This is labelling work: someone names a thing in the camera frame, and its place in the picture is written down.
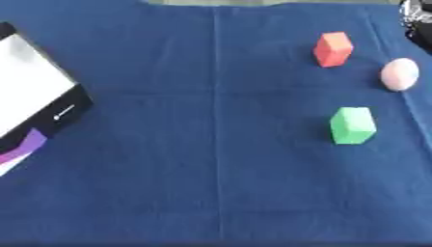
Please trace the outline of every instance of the pink ball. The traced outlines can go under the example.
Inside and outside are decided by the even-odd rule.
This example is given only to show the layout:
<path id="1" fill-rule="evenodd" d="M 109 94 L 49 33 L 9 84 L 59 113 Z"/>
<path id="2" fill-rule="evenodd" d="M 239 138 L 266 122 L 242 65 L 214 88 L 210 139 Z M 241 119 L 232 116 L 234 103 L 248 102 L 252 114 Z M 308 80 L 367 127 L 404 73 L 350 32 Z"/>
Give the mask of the pink ball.
<path id="1" fill-rule="evenodd" d="M 381 81 L 392 91 L 404 91 L 416 84 L 419 67 L 408 58 L 399 58 L 386 64 L 381 70 Z"/>

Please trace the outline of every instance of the toy block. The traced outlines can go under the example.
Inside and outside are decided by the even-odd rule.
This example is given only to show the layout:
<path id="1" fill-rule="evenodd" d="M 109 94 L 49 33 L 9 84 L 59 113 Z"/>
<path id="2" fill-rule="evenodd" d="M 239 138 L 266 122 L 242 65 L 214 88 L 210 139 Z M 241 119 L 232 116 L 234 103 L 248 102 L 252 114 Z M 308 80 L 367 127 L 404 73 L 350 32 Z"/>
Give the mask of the toy block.
<path id="1" fill-rule="evenodd" d="M 323 68 L 345 64 L 354 49 L 353 44 L 343 32 L 323 34 L 313 53 Z"/>
<path id="2" fill-rule="evenodd" d="M 376 132 L 367 107 L 341 107 L 330 120 L 336 144 L 362 144 Z"/>

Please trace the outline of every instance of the blue tablecloth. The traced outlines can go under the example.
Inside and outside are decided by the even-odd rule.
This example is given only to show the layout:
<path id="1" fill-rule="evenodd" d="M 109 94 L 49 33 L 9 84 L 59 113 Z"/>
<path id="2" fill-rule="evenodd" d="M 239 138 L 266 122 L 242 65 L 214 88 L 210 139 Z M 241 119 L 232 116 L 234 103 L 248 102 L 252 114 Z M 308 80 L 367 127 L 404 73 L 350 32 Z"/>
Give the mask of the blue tablecloth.
<path id="1" fill-rule="evenodd" d="M 0 242 L 432 241 L 432 57 L 397 7 L 2 0 L 95 107 L 0 178 Z M 311 51 L 345 31 L 347 64 Z M 415 59 L 388 92 L 378 72 Z M 336 146 L 341 106 L 370 107 Z"/>

